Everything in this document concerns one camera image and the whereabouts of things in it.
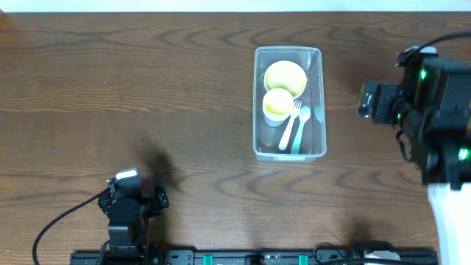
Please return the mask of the mint green plastic spoon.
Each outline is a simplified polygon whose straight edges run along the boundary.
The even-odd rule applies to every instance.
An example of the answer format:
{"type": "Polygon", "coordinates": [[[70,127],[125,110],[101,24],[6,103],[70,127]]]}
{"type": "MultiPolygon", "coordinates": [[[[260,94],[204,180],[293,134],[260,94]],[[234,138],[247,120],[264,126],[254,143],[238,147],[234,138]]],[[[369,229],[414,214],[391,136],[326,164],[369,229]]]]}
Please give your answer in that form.
{"type": "Polygon", "coordinates": [[[291,154],[298,155],[300,153],[300,146],[302,142],[302,134],[304,130],[305,123],[311,117],[311,108],[307,105],[304,105],[300,108],[300,113],[298,118],[300,120],[299,127],[297,129],[297,133],[294,137],[293,144],[291,146],[291,154]]]}

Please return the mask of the pink plastic fork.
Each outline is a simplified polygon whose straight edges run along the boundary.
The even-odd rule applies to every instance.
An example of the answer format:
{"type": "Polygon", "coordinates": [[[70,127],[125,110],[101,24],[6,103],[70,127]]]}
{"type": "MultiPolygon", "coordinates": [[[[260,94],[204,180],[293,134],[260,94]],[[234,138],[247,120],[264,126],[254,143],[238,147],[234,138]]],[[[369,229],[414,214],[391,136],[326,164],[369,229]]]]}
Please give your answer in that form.
{"type": "Polygon", "coordinates": [[[298,117],[298,115],[300,113],[301,106],[302,106],[301,101],[299,101],[299,100],[294,101],[294,106],[293,106],[293,108],[290,112],[288,124],[285,128],[285,131],[284,131],[284,133],[282,135],[282,138],[280,139],[280,143],[278,145],[278,149],[280,151],[285,151],[287,149],[288,142],[289,142],[289,139],[290,139],[290,136],[291,136],[292,127],[294,125],[294,120],[295,120],[296,117],[298,117]]]}

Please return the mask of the clear plastic container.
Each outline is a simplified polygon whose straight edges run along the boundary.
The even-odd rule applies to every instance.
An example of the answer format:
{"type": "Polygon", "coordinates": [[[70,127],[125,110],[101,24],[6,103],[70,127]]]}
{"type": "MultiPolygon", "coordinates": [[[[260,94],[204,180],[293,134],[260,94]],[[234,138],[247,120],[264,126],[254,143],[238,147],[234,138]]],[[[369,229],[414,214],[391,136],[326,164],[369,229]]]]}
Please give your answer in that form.
{"type": "Polygon", "coordinates": [[[322,53],[319,49],[302,46],[265,46],[255,50],[253,81],[253,150],[258,160],[312,162],[327,151],[325,126],[325,98],[322,53]],[[270,127],[264,121],[263,97],[268,92],[263,78],[267,68],[281,60],[294,62],[305,71],[308,83],[304,92],[295,99],[311,108],[311,117],[305,123],[300,153],[291,154],[291,146],[300,120],[294,120],[287,149],[278,145],[288,124],[289,117],[279,126],[270,127]]]}

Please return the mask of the yellow plastic bowl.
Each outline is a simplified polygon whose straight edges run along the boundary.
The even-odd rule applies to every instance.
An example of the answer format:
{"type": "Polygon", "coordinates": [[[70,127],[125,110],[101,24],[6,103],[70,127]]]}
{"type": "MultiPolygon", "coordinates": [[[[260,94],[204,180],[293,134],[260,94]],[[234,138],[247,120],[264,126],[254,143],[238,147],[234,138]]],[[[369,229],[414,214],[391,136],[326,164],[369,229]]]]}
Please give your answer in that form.
{"type": "Polygon", "coordinates": [[[268,91],[282,88],[297,99],[306,89],[308,78],[301,66],[291,61],[281,60],[267,68],[263,83],[268,91]]]}

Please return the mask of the yellow plastic cup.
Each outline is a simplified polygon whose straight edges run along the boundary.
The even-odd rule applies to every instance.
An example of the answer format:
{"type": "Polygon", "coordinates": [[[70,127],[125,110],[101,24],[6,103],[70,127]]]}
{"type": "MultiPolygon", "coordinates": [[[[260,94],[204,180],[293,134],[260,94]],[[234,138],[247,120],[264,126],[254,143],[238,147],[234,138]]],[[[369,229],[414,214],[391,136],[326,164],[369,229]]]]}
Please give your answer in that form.
{"type": "Polygon", "coordinates": [[[294,106],[293,96],[283,88],[269,90],[263,97],[263,106],[274,115],[289,113],[294,106]]]}

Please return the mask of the white plastic cup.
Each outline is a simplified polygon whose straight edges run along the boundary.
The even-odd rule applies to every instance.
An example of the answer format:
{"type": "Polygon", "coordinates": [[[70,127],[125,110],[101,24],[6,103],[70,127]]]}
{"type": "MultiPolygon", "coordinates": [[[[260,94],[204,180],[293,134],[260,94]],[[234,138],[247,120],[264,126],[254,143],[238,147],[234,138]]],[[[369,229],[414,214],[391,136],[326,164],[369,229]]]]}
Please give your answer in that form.
{"type": "Polygon", "coordinates": [[[263,109],[263,115],[264,118],[266,119],[266,122],[269,123],[277,123],[281,122],[283,123],[289,116],[290,112],[287,113],[282,113],[282,114],[274,114],[269,112],[266,108],[263,109]]]}

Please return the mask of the grey plastic cup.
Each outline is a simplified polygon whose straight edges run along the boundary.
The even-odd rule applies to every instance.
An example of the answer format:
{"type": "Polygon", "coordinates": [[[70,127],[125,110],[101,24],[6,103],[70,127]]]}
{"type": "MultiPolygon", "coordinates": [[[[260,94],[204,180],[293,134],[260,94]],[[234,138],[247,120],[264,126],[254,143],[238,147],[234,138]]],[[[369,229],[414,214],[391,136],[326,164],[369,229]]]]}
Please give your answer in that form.
{"type": "Polygon", "coordinates": [[[270,127],[279,127],[284,122],[284,120],[274,121],[274,120],[271,120],[271,119],[264,119],[264,121],[270,127]]]}

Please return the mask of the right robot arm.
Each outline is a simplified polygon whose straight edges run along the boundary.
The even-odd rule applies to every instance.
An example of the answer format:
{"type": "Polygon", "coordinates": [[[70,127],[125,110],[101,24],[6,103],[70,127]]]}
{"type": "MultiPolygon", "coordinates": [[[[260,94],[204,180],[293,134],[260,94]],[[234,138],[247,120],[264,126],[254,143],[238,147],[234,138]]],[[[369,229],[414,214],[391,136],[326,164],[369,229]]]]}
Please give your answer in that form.
{"type": "Polygon", "coordinates": [[[397,55],[399,83],[366,81],[358,116],[398,127],[404,159],[421,171],[439,236],[442,264],[470,263],[470,64],[432,46],[397,55]]]}

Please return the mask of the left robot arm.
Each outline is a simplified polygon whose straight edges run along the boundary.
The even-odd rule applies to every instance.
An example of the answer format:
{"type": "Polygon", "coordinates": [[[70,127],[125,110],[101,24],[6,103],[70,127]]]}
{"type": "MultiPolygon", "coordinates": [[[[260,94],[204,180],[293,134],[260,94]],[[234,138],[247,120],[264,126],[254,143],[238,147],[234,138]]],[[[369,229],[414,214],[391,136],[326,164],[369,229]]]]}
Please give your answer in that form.
{"type": "Polygon", "coordinates": [[[110,257],[143,260],[148,256],[149,219],[169,207],[165,188],[153,185],[153,192],[142,193],[139,177],[113,178],[109,191],[99,197],[99,207],[109,219],[110,257]]]}

